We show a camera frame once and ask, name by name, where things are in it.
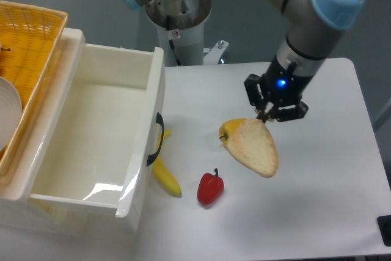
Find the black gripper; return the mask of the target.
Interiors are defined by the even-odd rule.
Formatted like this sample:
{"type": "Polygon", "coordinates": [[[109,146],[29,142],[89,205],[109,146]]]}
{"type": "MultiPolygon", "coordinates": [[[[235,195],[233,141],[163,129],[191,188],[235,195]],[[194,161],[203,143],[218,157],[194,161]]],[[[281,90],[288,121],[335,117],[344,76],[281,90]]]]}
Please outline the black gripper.
{"type": "Polygon", "coordinates": [[[302,93],[313,79],[314,75],[298,75],[299,64],[289,62],[284,68],[275,56],[263,77],[266,80],[266,92],[270,93],[268,101],[273,107],[265,114],[266,101],[262,94],[262,78],[250,74],[245,82],[249,103],[255,107],[258,115],[264,115],[264,122],[276,120],[287,122],[304,118],[309,110],[307,104],[301,101],[302,93]]]}

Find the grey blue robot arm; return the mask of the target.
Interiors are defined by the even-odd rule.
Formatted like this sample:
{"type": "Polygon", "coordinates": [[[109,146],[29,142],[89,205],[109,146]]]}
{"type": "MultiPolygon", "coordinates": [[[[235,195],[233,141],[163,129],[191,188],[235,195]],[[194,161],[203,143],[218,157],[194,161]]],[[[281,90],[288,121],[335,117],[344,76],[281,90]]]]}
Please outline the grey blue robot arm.
{"type": "MultiPolygon", "coordinates": [[[[211,0],[122,0],[144,7],[158,31],[166,65],[204,62],[203,25],[211,0]]],[[[308,107],[302,93],[345,31],[355,23],[365,0],[268,0],[291,23],[267,71],[245,80],[258,119],[301,119],[308,107]]]]}

